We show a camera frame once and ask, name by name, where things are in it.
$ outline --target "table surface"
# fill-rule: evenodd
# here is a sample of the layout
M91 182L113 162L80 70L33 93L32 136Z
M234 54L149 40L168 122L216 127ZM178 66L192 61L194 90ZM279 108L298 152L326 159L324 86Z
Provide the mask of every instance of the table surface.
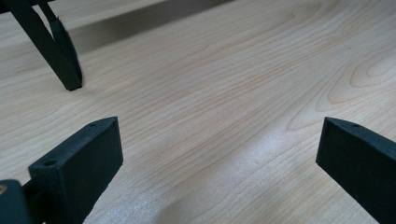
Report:
M396 139L396 1L50 5L83 88L0 15L0 179L118 116L124 164L85 223L375 223L315 157L324 117Z

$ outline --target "wood grain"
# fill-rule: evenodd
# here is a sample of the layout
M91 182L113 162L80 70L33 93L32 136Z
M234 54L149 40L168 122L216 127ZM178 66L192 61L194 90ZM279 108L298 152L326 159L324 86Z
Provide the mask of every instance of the wood grain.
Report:
M51 3L72 92L0 15L0 178L119 116L125 161L85 223L375 223L315 157L326 116L396 140L396 2L201 3Z

